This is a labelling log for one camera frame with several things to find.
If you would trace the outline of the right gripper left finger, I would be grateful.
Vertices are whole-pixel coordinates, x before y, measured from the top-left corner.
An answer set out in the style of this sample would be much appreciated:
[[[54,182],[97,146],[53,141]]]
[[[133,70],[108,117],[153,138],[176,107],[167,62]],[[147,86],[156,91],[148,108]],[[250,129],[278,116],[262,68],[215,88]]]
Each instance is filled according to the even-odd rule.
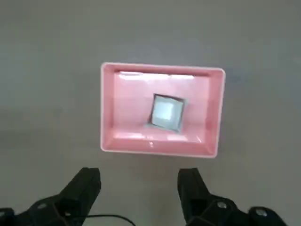
[[[28,210],[16,214],[12,208],[0,209],[2,226],[81,226],[101,190],[98,168],[82,168],[58,194],[36,201]]]

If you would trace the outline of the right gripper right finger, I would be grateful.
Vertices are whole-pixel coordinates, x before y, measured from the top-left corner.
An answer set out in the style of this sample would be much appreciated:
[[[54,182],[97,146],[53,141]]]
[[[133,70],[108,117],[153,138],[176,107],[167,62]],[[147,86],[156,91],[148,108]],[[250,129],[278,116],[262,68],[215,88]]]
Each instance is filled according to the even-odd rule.
[[[230,199],[210,193],[197,168],[180,169],[177,189],[187,226],[285,226],[272,209],[255,206],[248,212]]]

